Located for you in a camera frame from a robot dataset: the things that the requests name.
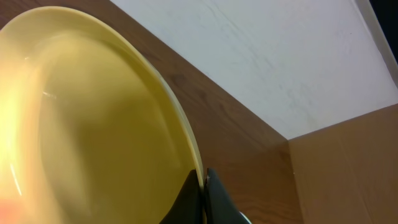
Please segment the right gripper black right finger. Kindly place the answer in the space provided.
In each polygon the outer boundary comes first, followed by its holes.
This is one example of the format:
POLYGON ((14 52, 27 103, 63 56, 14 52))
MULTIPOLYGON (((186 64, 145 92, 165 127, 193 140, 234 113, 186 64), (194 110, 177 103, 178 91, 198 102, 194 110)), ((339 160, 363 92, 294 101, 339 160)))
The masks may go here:
POLYGON ((214 169, 207 169, 205 180, 205 212, 208 224, 251 224, 240 212, 214 169))

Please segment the yellow plate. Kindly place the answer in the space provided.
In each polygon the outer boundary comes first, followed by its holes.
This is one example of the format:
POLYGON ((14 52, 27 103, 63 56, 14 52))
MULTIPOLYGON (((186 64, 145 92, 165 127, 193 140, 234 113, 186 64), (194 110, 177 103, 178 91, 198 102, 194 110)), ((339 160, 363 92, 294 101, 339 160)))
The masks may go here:
POLYGON ((159 223, 189 173, 178 99, 110 26, 47 6, 1 29, 2 223, 159 223))

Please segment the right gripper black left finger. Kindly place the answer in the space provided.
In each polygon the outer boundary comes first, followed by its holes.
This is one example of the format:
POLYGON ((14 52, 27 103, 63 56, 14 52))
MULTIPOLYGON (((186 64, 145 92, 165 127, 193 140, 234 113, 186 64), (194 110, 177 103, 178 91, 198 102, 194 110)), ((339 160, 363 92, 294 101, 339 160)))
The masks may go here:
POLYGON ((174 204, 160 224, 202 224, 203 205, 196 170, 191 170, 174 204))

